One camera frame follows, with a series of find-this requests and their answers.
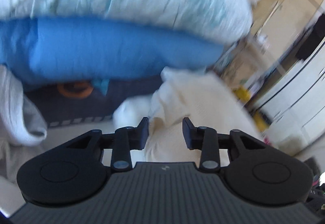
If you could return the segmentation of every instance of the ribbed gray panel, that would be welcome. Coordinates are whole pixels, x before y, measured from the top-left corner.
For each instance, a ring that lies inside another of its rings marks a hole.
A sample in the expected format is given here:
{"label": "ribbed gray panel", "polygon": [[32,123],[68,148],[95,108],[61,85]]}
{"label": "ribbed gray panel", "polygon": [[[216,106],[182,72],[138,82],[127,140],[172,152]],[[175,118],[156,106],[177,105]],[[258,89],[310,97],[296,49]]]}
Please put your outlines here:
{"label": "ribbed gray panel", "polygon": [[26,204],[14,224],[314,224],[303,204],[283,208],[250,205],[231,194],[217,175],[193,163],[137,163],[114,174],[96,196],[64,208]]}

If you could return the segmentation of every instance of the blue pillow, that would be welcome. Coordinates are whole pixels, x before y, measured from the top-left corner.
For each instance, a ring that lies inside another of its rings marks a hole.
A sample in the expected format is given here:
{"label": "blue pillow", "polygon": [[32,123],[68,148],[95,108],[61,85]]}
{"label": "blue pillow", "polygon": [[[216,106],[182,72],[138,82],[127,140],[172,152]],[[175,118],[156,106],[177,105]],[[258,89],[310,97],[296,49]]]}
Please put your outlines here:
{"label": "blue pillow", "polygon": [[183,32],[87,17],[2,21],[0,40],[0,63],[28,85],[196,70],[223,50]]}

